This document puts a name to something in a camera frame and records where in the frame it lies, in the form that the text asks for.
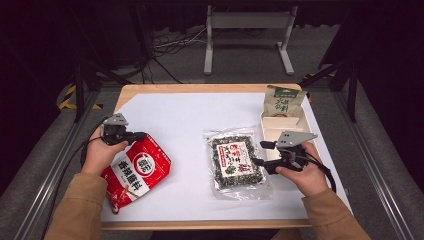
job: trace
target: sleeve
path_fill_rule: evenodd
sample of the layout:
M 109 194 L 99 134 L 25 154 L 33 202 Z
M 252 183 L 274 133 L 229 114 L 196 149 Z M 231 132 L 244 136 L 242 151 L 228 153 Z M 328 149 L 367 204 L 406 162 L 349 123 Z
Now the sleeve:
M 317 239 L 371 239 L 331 189 L 302 200 Z
M 45 239 L 100 239 L 106 187 L 102 177 L 76 174 L 53 215 Z

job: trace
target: black wire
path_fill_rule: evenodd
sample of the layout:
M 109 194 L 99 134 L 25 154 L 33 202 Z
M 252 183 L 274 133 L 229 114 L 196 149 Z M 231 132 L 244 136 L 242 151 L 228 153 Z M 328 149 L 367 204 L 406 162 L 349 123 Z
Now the black wire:
M 144 70 L 141 70 L 141 78 L 143 79 L 143 84 L 146 83 L 146 80 L 144 79 Z
M 61 185 L 61 183 L 62 183 L 62 180 L 63 180 L 63 177 L 65 176 L 65 172 L 66 172 L 66 170 L 68 169 L 68 167 L 69 167 L 69 164 L 71 163 L 71 160 L 75 157 L 75 155 L 77 154 L 77 152 L 82 148 L 82 147 L 84 147 L 85 149 L 87 149 L 87 146 L 88 146 L 88 144 L 90 143 L 90 142 L 92 142 L 92 141 L 94 141 L 94 140 L 97 140 L 97 139 L 100 139 L 101 137 L 97 137 L 97 138 L 93 138 L 93 139 L 91 139 L 91 140 L 89 140 L 90 139 L 90 137 L 93 135 L 93 133 L 96 131 L 96 129 L 100 126 L 100 124 L 102 124 L 102 122 L 104 121 L 104 120 L 106 120 L 106 119 L 108 119 L 109 117 L 104 117 L 103 119 L 102 119 L 102 121 L 100 121 L 100 123 L 98 123 L 97 125 L 96 125 L 96 127 L 91 131 L 91 133 L 90 133 L 90 135 L 88 135 L 88 139 L 86 140 L 86 141 L 84 141 L 84 142 L 82 142 L 81 144 L 80 144 L 80 146 L 78 146 L 78 148 L 72 153 L 72 155 L 71 155 L 71 157 L 68 159 L 68 161 L 67 161 L 67 163 L 66 163 L 66 165 L 65 165 L 65 167 L 63 168 L 63 170 L 62 170 L 62 172 L 60 173 L 60 176 L 59 176 L 59 182 L 57 183 L 57 185 L 55 186 L 55 188 L 54 188 L 54 193 L 53 193 L 53 199 L 52 199 L 52 203 L 51 203 L 51 205 L 50 205 L 50 208 L 49 208 L 49 212 L 48 212 L 48 215 L 47 215 L 47 220 L 46 220 L 46 223 L 45 223 L 45 225 L 44 225 L 44 229 L 43 229 L 43 233 L 42 233 L 42 235 L 41 235 L 41 239 L 44 239 L 44 237 L 46 236 L 46 233 L 47 233 L 47 229 L 48 229 L 48 227 L 49 227 L 49 223 L 50 223 L 50 219 L 51 219 L 51 217 L 52 217 L 52 213 L 53 213 L 53 209 L 54 209 L 54 206 L 55 206 L 55 203 L 56 203 L 56 198 L 57 198 L 57 194 L 59 193 L 59 188 L 60 188 L 60 185 Z
M 155 44 L 154 45 L 154 47 L 158 47 L 158 46 L 160 46 L 160 45 L 165 45 L 165 44 L 170 44 L 170 45 L 175 45 L 175 44 L 179 44 L 179 43 L 181 43 L 182 41 L 187 41 L 188 39 L 191 39 L 191 38 L 193 38 L 194 36 L 196 36 L 197 34 L 199 34 L 199 33 L 192 33 L 191 35 L 192 36 L 188 36 L 187 34 L 178 34 L 177 36 L 175 36 L 174 37 L 174 39 L 173 40 L 170 40 L 168 37 L 166 37 L 166 35 L 171 35 L 172 33 L 169 33 L 169 34 L 164 34 L 164 35 L 160 35 L 160 36 L 158 36 L 157 38 L 160 38 L 160 37 L 165 37 L 166 39 L 167 39 L 167 41 L 166 42 L 162 42 L 160 39 L 160 43 L 158 43 L 158 44 Z
M 169 76 L 171 76 L 176 82 L 178 82 L 178 83 L 181 83 L 181 84 L 184 84 L 183 82 L 181 82 L 180 80 L 178 80 L 178 79 L 176 79 L 174 76 L 172 76 L 172 74 L 160 63 L 160 62 L 158 62 L 158 60 L 155 58 L 155 57 L 153 57 L 152 58 L 157 64 L 159 64 L 159 66 L 161 66 L 162 68 L 163 68 L 163 70 L 165 70 L 165 72 L 167 72 L 168 74 L 169 74 Z
M 143 71 L 141 71 L 141 74 L 142 74 L 142 77 L 143 77 L 143 84 L 145 84 L 145 83 L 146 83 L 146 80 L 147 80 L 147 81 L 149 81 L 149 82 L 150 82 L 150 83 L 152 83 L 152 84 L 155 84 L 155 83 L 153 82 L 153 80 L 147 76 L 147 74 L 144 72 L 144 70 L 143 70 Z
M 150 64 L 148 62 L 147 62 L 147 69 L 149 69 L 149 72 L 150 72 L 150 77 L 148 77 L 148 78 L 149 78 L 151 83 L 154 83 L 153 82 L 153 72 L 152 72 L 152 69 L 150 68 Z
M 336 188 L 336 182 L 334 181 L 334 177 L 333 177 L 333 175 L 331 174 L 331 170 L 328 168 L 328 167 L 326 167 L 324 164 L 322 164 L 320 161 L 318 161 L 318 159 L 316 159 L 314 156 L 312 156 L 311 154 L 309 154 L 309 153 L 306 153 L 306 155 L 308 155 L 309 157 L 311 157 L 312 159 L 310 159 L 310 158 L 307 158 L 307 157 L 303 157 L 303 156 L 296 156 L 297 158 L 301 158 L 301 159 L 303 159 L 303 160 L 306 160 L 306 161 L 308 161 L 308 162 L 310 162 L 310 163 L 313 163 L 313 164 L 315 164 L 315 165 L 317 165 L 318 166 L 318 168 L 325 174 L 325 176 L 328 178 L 328 180 L 330 181 L 330 184 L 331 184 L 331 189 L 333 190 L 333 192 L 335 192 L 335 193 L 337 193 L 337 188 Z
M 156 37 L 154 37 L 153 38 L 153 45 L 154 46 L 157 46 L 157 45 L 162 45 L 162 44 L 166 44 L 166 43 L 169 43 L 170 42 L 170 40 L 169 40 L 169 38 L 166 36 L 166 35 L 160 35 L 160 36 L 156 36 Z
M 156 50 L 155 47 L 153 47 L 153 52 L 160 53 L 160 55 L 155 55 L 155 57 L 162 57 L 165 54 L 176 54 L 179 51 L 181 51 L 182 49 L 184 49 L 185 47 L 189 47 L 189 46 L 192 46 L 192 45 L 198 43 L 199 42 L 198 39 L 202 39 L 204 35 L 205 35 L 205 31 L 202 30 L 201 33 L 192 33 L 191 36 L 188 36 L 187 34 L 185 34 L 184 38 L 176 40 L 178 38 L 178 36 L 177 36 L 177 37 L 174 38 L 174 40 L 169 41 L 168 43 L 162 43 L 162 44 L 155 45 L 155 47 L 157 47 L 157 46 L 160 46 L 160 45 L 169 44 L 168 46 L 166 46 L 165 50 L 163 50 L 163 51 L 162 50 Z

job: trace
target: green label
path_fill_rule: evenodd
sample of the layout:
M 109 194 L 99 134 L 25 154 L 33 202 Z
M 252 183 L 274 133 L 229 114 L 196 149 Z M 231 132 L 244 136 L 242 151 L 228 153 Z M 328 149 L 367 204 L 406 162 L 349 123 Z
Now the green label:
M 278 98 L 296 98 L 299 90 L 289 89 L 289 88 L 275 88 L 274 97 Z

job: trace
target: cable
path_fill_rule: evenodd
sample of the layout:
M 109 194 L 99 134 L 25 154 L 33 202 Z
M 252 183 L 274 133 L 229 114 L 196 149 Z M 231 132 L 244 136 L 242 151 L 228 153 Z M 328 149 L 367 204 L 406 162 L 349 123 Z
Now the cable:
M 158 60 L 156 59 L 156 57 L 153 57 L 152 58 L 157 64 L 159 64 L 159 66 L 161 67 L 161 68 L 163 68 L 163 70 L 165 70 L 165 72 L 167 72 L 168 74 L 169 74 L 169 76 L 171 76 L 172 77 L 172 79 L 174 79 L 176 82 L 178 82 L 178 83 L 181 83 L 181 84 L 184 84 L 183 82 L 181 82 L 180 80 L 178 80 L 178 79 L 176 79 L 174 76 L 172 76 L 172 74 L 160 63 L 160 62 L 158 62 Z
M 143 78 L 143 84 L 145 84 L 146 83 L 146 80 L 147 81 L 149 81 L 149 82 L 151 82 L 152 84 L 155 84 L 154 82 L 153 82 L 153 72 L 152 72 L 152 70 L 150 69 L 150 65 L 149 64 L 147 64 L 147 68 L 149 69 L 149 71 L 150 71 L 150 77 L 149 76 L 147 76 L 147 74 L 144 72 L 144 69 L 141 71 L 141 76 L 142 76 L 142 78 Z
M 163 42 L 163 43 L 162 43 L 161 40 L 159 40 L 160 43 L 156 44 L 153 47 L 153 52 L 159 53 L 159 55 L 154 55 L 154 56 L 155 57 L 161 57 L 165 54 L 176 54 L 179 51 L 181 51 L 183 48 L 188 47 L 188 46 L 192 46 L 192 45 L 194 45 L 198 42 L 202 42 L 202 43 L 206 44 L 205 41 L 199 40 L 199 39 L 203 38 L 205 30 L 206 30 L 206 28 L 202 29 L 201 31 L 199 31 L 198 33 L 196 33 L 192 37 L 188 37 L 187 34 L 185 34 L 183 38 L 178 39 L 178 37 L 181 35 L 181 34 L 179 34 L 177 37 L 174 38 L 174 39 L 177 39 L 177 40 Z
M 308 157 L 311 157 L 311 158 L 307 158 L 307 157 L 303 157 L 303 156 L 296 156 L 297 158 L 301 158 L 301 159 L 303 159 L 303 160 L 306 160 L 307 162 L 310 162 L 310 163 L 313 163 L 313 164 L 315 164 L 316 166 L 318 166 L 318 168 L 325 174 L 325 176 L 328 178 L 328 180 L 330 181 L 330 184 L 331 184 L 331 189 L 333 190 L 333 192 L 335 192 L 335 193 L 337 193 L 337 188 L 336 188 L 336 182 L 334 181 L 334 177 L 333 177 L 333 175 L 331 174 L 331 170 L 328 168 L 328 167 L 326 167 L 324 164 L 322 164 L 322 163 L 320 163 L 319 161 L 318 161 L 318 159 L 316 159 L 314 156 L 312 156 L 311 154 L 309 154 L 309 153 L 306 153 L 306 155 L 308 156 Z
M 44 239 L 44 237 L 46 236 L 47 229 L 48 229 L 48 227 L 49 227 L 50 219 L 51 219 L 51 217 L 52 217 L 53 209 L 54 209 L 54 206 L 55 206 L 55 202 L 56 202 L 57 194 L 59 193 L 60 185 L 61 185 L 61 183 L 62 183 L 63 177 L 65 176 L 65 172 L 66 172 L 66 170 L 68 169 L 69 164 L 71 163 L 71 160 L 75 157 L 75 155 L 77 154 L 77 152 L 78 152 L 81 148 L 83 148 L 83 149 L 85 149 L 85 150 L 86 150 L 86 149 L 87 149 L 87 146 L 88 146 L 88 144 L 89 144 L 90 142 L 92 142 L 92 141 L 94 141 L 94 140 L 97 140 L 97 139 L 101 138 L 101 137 L 97 137 L 97 138 L 93 138 L 93 139 L 89 140 L 89 139 L 90 139 L 90 137 L 93 135 L 93 133 L 96 131 L 96 129 L 100 126 L 100 124 L 102 124 L 102 122 L 103 122 L 104 120 L 108 119 L 108 118 L 109 118 L 109 117 L 104 117 L 104 118 L 102 119 L 102 121 L 96 125 L 96 127 L 95 127 L 92 131 L 91 131 L 91 133 L 90 133 L 90 135 L 89 135 L 88 139 L 87 139 L 86 141 L 82 142 L 82 143 L 80 144 L 80 146 L 78 146 L 78 148 L 77 148 L 77 149 L 76 149 L 76 150 L 72 153 L 71 157 L 68 159 L 68 161 L 67 161 L 67 163 L 66 163 L 65 167 L 63 168 L 62 172 L 60 173 L 60 176 L 59 176 L 59 182 L 57 183 L 57 185 L 56 185 L 56 186 L 55 186 L 55 188 L 54 188 L 54 194 L 53 194 L 52 203 L 51 203 L 50 208 L 49 208 L 49 212 L 48 212 L 48 215 L 47 215 L 46 223 L 45 223 L 45 225 L 44 225 L 43 233 L 41 234 L 41 239 Z

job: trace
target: seaweed snack bag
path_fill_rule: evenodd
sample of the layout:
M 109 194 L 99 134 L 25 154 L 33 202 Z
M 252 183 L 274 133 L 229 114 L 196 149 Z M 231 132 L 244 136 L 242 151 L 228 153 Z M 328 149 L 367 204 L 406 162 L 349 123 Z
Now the seaweed snack bag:
M 170 166 L 171 160 L 149 134 L 134 142 L 102 173 L 108 182 L 106 195 L 112 212 L 118 214 L 122 207 L 150 191 L 169 174 Z
M 299 117 L 306 91 L 268 85 L 264 99 L 264 117 Z
M 252 158 L 258 155 L 255 128 L 228 128 L 204 133 L 210 161 L 211 189 L 221 200 L 270 199 L 271 186 L 263 168 Z

